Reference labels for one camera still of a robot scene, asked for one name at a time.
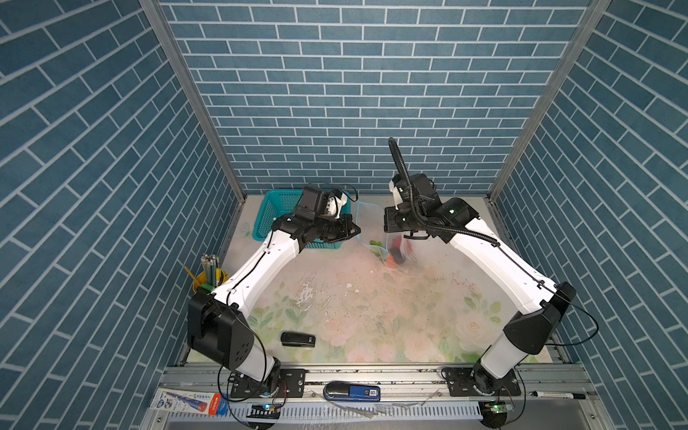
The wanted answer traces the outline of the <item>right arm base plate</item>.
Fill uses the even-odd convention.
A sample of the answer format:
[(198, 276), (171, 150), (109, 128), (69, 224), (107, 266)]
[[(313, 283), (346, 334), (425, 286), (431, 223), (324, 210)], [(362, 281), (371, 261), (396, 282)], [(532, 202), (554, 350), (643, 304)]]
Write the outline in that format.
[(443, 367), (440, 376), (447, 383), (452, 397), (496, 396), (517, 397), (522, 394), (520, 379), (512, 369), (503, 378), (494, 378), (482, 368)]

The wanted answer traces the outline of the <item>clear zip top bag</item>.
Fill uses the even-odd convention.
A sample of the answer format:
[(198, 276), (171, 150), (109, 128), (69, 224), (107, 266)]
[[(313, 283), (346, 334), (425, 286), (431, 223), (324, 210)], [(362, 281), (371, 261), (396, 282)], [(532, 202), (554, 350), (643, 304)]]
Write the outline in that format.
[(354, 206), (354, 222), (360, 227), (356, 240), (374, 258), (376, 265), (408, 276), (418, 276), (422, 266), (411, 241), (402, 233), (384, 230), (384, 205), (358, 201)]

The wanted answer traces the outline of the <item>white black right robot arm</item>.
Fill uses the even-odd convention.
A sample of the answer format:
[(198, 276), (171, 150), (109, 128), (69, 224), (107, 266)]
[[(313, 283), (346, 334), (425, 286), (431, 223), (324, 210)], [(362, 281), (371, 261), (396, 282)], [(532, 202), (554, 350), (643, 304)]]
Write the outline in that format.
[(408, 238), (425, 231), (430, 238), (440, 238), (476, 263), (517, 309), (471, 373), (475, 389), (491, 395), (501, 389), (514, 367), (546, 346), (576, 291), (570, 283), (556, 284), (526, 263), (464, 200), (434, 200), (429, 205), (430, 211), (423, 211), (395, 198), (394, 205), (384, 210), (384, 230), (408, 233)]

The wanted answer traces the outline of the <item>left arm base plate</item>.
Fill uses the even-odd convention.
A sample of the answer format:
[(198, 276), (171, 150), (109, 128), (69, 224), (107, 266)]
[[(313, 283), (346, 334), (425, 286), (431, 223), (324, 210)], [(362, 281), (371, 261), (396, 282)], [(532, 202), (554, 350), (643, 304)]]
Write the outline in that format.
[(281, 368), (270, 372), (265, 381), (254, 380), (240, 373), (234, 373), (230, 378), (230, 398), (233, 401), (241, 399), (268, 398), (302, 398), (306, 383), (304, 368)]

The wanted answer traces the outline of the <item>dark toy avocado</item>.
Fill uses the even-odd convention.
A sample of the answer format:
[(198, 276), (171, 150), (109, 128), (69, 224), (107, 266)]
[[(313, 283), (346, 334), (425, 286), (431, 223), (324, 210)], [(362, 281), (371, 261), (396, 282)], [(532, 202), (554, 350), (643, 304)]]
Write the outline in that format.
[(403, 263), (406, 262), (406, 257), (403, 254), (403, 252), (401, 252), (401, 249), (399, 249), (399, 247), (391, 248), (389, 250), (389, 253), (390, 256), (392, 256), (394, 263), (396, 263), (397, 265), (403, 265)]

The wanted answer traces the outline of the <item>orange toy carrot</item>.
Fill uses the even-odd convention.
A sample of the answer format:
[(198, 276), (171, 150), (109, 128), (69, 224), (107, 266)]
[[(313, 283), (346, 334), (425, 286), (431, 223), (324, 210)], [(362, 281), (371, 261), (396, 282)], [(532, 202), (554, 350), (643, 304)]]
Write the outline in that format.
[(399, 247), (401, 243), (401, 238), (396, 238), (391, 245), (385, 245), (380, 241), (371, 240), (369, 243), (370, 252), (380, 259), (380, 261), (388, 268), (395, 268), (401, 265), (394, 263), (392, 256), (390, 256), (389, 250), (391, 248)]

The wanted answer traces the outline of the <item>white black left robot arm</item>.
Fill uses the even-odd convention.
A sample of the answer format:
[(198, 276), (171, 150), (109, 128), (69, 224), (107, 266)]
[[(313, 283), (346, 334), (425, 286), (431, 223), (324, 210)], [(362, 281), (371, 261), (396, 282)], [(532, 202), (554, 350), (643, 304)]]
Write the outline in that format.
[(193, 295), (187, 312), (189, 348), (272, 392), (281, 363), (268, 354), (249, 326), (254, 306), (279, 272), (307, 245), (316, 241), (339, 243), (359, 233), (360, 227), (350, 214), (314, 220), (295, 214), (277, 218), (268, 237), (235, 274), (214, 290), (200, 288)]

